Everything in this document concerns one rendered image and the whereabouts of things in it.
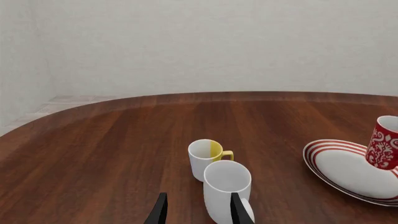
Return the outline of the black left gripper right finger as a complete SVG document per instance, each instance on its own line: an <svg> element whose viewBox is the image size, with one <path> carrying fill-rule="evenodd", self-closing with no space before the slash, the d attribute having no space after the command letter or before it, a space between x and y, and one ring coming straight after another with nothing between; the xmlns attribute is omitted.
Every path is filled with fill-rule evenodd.
<svg viewBox="0 0 398 224"><path fill-rule="evenodd" d="M252 208L245 198L241 198L237 192L231 194L230 201L231 218L233 224L254 224Z"/></svg>

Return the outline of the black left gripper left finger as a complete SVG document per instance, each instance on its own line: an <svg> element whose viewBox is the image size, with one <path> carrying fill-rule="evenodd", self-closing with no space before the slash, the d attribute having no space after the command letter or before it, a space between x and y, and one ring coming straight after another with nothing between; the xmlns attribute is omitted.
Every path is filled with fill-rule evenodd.
<svg viewBox="0 0 398 224"><path fill-rule="evenodd" d="M165 224L167 219L167 194L161 192L144 224Z"/></svg>

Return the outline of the plain white mug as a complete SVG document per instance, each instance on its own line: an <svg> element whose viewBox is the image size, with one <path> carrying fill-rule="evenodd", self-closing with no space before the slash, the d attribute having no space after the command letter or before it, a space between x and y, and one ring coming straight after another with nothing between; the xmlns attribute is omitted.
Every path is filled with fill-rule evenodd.
<svg viewBox="0 0 398 224"><path fill-rule="evenodd" d="M206 210L217 224L233 224L231 218L231 194L236 192L243 201L243 210L252 222L254 212L249 204L251 173L235 161L220 160L211 163L204 171L203 195Z"/></svg>

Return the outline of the white and yellow mug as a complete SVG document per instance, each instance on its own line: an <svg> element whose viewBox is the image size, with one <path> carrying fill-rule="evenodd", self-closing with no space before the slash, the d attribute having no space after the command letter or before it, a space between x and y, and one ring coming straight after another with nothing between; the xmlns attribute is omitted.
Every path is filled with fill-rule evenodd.
<svg viewBox="0 0 398 224"><path fill-rule="evenodd" d="M212 139L198 139L188 146L188 156L194 178L204 181L204 171L212 162L221 160L223 156L229 156L234 160L232 151L224 151L217 141Z"/></svg>

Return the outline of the white plate with red rings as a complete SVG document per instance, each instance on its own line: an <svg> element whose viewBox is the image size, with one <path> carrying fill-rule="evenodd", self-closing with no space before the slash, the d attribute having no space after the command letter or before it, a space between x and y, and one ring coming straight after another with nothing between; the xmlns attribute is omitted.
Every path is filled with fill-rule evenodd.
<svg viewBox="0 0 398 224"><path fill-rule="evenodd" d="M321 180L362 201L398 207L398 167L378 169L365 159L367 147L339 139L318 139L303 149L303 159Z"/></svg>

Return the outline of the red patterned mug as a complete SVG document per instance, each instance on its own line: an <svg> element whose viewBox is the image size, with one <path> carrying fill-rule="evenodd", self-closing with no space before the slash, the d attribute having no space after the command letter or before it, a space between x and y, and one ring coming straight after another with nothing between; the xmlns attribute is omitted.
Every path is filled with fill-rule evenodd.
<svg viewBox="0 0 398 224"><path fill-rule="evenodd" d="M365 158L378 169L392 170L398 166L398 116L378 117Z"/></svg>

